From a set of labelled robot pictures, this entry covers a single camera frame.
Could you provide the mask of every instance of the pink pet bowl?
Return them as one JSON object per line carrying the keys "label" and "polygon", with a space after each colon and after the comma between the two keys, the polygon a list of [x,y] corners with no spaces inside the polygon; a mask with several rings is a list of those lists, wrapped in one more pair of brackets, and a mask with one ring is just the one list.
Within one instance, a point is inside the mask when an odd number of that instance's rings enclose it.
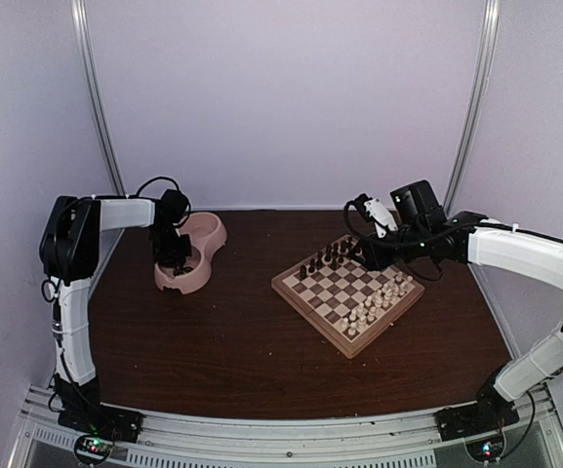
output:
{"label": "pink pet bowl", "polygon": [[226,230],[221,219],[212,213],[194,213],[180,229],[189,234],[190,256],[183,270],[155,265],[155,284],[160,290],[169,288],[190,294],[203,288],[212,276],[212,258],[226,242]]}

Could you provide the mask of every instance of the black cable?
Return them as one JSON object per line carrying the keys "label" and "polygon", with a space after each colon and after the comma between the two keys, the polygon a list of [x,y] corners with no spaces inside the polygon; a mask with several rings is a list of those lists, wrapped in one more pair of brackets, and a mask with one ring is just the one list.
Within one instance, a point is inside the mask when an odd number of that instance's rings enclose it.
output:
{"label": "black cable", "polygon": [[54,398],[56,397],[57,393],[54,392],[52,394],[51,397],[49,397],[49,401],[47,402],[47,408],[49,409],[50,412],[62,412],[61,409],[53,409],[53,407],[51,406],[51,403],[54,402]]}
{"label": "black cable", "polygon": [[77,385],[77,383],[75,383],[75,380],[73,380],[72,375],[70,374],[70,370],[68,370],[68,366],[66,365],[66,360],[64,359],[64,350],[62,349],[62,352],[60,353],[60,361],[62,363],[62,367],[64,368],[64,373],[66,374],[66,377],[68,378],[68,382],[70,383],[70,385],[73,387],[73,389],[75,390],[75,392],[77,393],[77,395],[79,395],[79,397],[86,402],[86,404],[92,408],[93,410],[95,410],[95,412],[101,416],[101,418],[109,423],[106,425],[111,425],[112,428],[115,428],[115,424],[114,421],[112,419],[110,419],[109,417],[107,417],[105,414],[103,414],[103,412],[98,409],[93,403],[90,402],[90,400],[88,400],[86,398],[86,395],[84,395],[81,390],[79,389],[79,386]]}
{"label": "black cable", "polygon": [[170,177],[166,177],[164,175],[159,175],[158,177],[154,177],[154,178],[149,179],[143,185],[141,185],[140,188],[136,191],[136,195],[134,195],[134,196],[137,197],[137,198],[140,197],[142,191],[146,187],[148,187],[151,183],[156,182],[157,180],[166,180],[167,182],[171,182],[175,186],[177,191],[181,192],[180,186],[177,184],[176,180],[174,180],[173,178],[170,178]]}
{"label": "black cable", "polygon": [[418,278],[420,278],[421,280],[425,280],[425,281],[439,281],[443,278],[444,276],[444,270],[442,270],[442,268],[435,264],[435,269],[437,270],[437,277],[436,278],[430,278],[428,276],[424,276],[422,273],[420,273],[418,270],[416,270],[414,267],[411,266],[410,262],[405,261],[405,266],[409,269],[409,271],[411,271],[411,273],[414,276],[417,276]]}
{"label": "black cable", "polygon": [[515,444],[512,447],[512,449],[509,450],[507,453],[505,453],[504,455],[501,455],[500,461],[503,461],[508,456],[511,456],[519,448],[519,446],[522,445],[522,443],[526,439],[526,436],[528,436],[528,433],[531,432],[531,428],[533,427],[533,423],[535,422],[535,412],[537,410],[537,408],[535,406],[535,399],[533,398],[533,395],[531,395],[530,391],[527,391],[526,395],[528,395],[528,398],[531,400],[531,406],[532,406],[531,419],[528,422],[528,426],[526,426],[526,430],[524,431],[524,434],[522,434],[522,437],[519,439],[519,441],[517,441],[517,444]]}

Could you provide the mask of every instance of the wooden chessboard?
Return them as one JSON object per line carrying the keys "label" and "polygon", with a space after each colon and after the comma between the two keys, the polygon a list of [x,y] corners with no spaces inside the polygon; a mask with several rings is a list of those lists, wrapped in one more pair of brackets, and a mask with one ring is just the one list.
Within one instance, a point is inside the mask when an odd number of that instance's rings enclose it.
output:
{"label": "wooden chessboard", "polygon": [[[342,237],[336,242],[340,243],[344,239]],[[301,266],[308,265],[317,254],[310,255],[274,277],[272,288],[348,359],[357,356],[393,325],[424,293],[422,285],[393,266],[384,271],[368,271],[358,262],[347,258],[335,270],[331,268],[331,263],[326,263],[301,279]],[[399,290],[399,293],[392,292],[390,300],[384,300],[382,307],[373,309],[371,322],[359,325],[360,317],[352,320],[357,316],[352,312],[357,311],[360,304],[366,311],[375,305],[377,294],[382,297],[383,287]],[[368,297],[373,303],[366,307]],[[355,321],[355,326],[348,325]]]}

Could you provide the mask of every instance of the dark brown tabletop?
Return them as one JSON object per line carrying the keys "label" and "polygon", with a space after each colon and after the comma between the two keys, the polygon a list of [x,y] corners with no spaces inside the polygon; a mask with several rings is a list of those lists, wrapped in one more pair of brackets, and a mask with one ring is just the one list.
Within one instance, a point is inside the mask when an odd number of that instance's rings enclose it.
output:
{"label": "dark brown tabletop", "polygon": [[[509,356],[465,265],[443,263],[421,300],[348,360],[270,280],[346,233],[340,212],[222,212],[210,282],[160,292],[147,231],[125,232],[90,304],[105,403],[212,417],[314,418],[474,399]],[[428,261],[417,267],[433,274]]]}

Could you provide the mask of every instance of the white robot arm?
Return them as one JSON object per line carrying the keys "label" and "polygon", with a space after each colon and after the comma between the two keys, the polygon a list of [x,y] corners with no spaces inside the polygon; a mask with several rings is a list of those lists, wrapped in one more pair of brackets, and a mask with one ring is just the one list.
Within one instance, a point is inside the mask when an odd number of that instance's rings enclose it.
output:
{"label": "white robot arm", "polygon": [[[346,225],[360,239],[354,259],[367,268],[381,270],[398,260],[420,257],[431,258],[435,265],[449,259],[502,268],[563,291],[563,239],[506,226],[482,214],[461,212],[448,219],[425,180],[393,191],[391,198],[401,223],[397,229],[388,228],[384,236],[384,217],[375,216],[384,210],[378,200],[362,194],[344,207]],[[350,207],[375,224],[375,235],[365,236],[354,229],[348,217]],[[514,416],[512,421],[517,417],[512,402],[562,370],[563,324],[528,353],[492,374],[478,391],[472,410],[440,411],[437,418],[442,439],[495,429],[509,416]],[[468,427],[461,425],[462,418],[471,420]]]}
{"label": "white robot arm", "polygon": [[56,341],[56,393],[62,412],[59,424],[80,432],[135,442],[141,414],[101,405],[99,379],[89,340],[88,299],[99,263],[100,234],[112,229],[148,227],[153,260],[178,267],[191,255],[187,235],[178,228],[187,219],[189,201],[176,189],[161,199],[132,197],[59,197],[40,245],[48,280],[43,295],[53,303]]}

